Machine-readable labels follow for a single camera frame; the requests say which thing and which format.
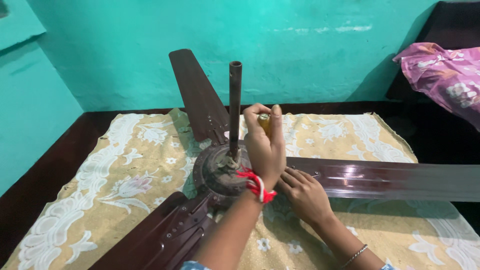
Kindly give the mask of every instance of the fingernail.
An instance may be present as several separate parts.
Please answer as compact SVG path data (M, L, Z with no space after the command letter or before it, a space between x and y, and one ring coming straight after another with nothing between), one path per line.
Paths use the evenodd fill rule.
M282 109L280 108L280 105L278 105L278 104L273 105L272 113L273 113L274 116L282 115Z

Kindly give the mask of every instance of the silver bangle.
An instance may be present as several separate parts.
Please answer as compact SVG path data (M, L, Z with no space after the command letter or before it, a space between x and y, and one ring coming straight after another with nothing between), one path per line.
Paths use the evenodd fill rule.
M344 264L340 269L345 269L345 267L347 267L353 260L355 260L356 257L358 257L363 251L365 251L365 249L367 249L367 247L368 247L368 245L365 244L362 247L362 249L359 252L357 252L355 255L353 255L353 257L350 260L348 260L348 262L346 264Z

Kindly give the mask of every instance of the red and white thread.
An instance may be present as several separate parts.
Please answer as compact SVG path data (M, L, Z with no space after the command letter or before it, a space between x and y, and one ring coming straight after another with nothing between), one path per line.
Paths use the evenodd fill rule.
M272 190L272 192L267 192L265 190L263 180L258 175L256 175L252 169L245 168L243 165L242 168L243 172L237 171L237 177L246 177L248 179L247 182L245 182L245 187L250 189L258 197L258 200L263 204L266 204L273 200L276 195L276 191Z

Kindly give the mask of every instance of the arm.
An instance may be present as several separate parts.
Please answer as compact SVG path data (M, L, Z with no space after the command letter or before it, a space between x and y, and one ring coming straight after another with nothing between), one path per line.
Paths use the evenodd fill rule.
M268 138L257 122L257 114L271 113ZM245 139L253 170L270 192L286 165L285 142L282 134L282 111L280 106L269 108L255 104L243 111L248 127ZM214 270L237 269L240 256L258 220L263 204L249 190L243 192L234 205L226 212L216 231L195 255L202 265Z
M309 174L287 168L278 181L279 187L293 204L295 214L323 239L340 265L344 265L363 243L333 213L322 185ZM385 265L371 250L366 249L347 269L379 270Z

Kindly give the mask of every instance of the cream floral cloth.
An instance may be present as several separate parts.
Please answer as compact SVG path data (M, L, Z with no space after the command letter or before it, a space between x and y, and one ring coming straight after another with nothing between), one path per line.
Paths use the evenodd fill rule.
M247 130L240 123L243 137ZM287 114L284 136L289 156L417 162L375 114ZM3 269L88 269L171 193L196 195L190 174L209 144L194 140L187 115L178 109L167 115L119 114ZM449 202L332 198L331 204L397 270L480 266L479 236ZM240 263L245 270L335 267L331 251L282 195L265 206Z

